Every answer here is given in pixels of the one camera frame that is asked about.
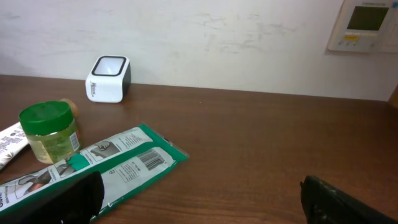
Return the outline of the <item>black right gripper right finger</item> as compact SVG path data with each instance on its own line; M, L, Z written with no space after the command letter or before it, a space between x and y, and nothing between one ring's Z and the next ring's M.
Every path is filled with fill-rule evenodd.
M397 224L397 220L317 176L306 176L300 187L301 204L308 224Z

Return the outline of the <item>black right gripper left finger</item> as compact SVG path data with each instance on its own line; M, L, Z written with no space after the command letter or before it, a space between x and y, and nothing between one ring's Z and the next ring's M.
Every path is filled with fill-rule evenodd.
M103 199L101 173L78 174L3 210L1 223L89 223Z

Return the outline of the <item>green wipes packet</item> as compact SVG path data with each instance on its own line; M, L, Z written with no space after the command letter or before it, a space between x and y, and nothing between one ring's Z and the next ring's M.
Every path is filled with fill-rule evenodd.
M86 147L69 159L1 184L1 212L53 184L98 171L104 184L104 199L91 223L187 159L186 152L141 124Z

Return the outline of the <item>green lid jar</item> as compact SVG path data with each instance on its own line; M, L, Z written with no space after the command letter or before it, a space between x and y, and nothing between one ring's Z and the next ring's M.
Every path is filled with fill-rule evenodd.
M72 106L67 101L45 101L19 113L19 122L37 160L54 164L82 149Z

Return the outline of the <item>white cream tube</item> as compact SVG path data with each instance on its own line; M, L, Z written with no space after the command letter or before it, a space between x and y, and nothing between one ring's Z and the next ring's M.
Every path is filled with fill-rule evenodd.
M67 101L72 106L76 121L76 117L78 116L76 105L66 99L62 101ZM4 168L26 146L30 146L30 144L20 122L1 131L1 168Z

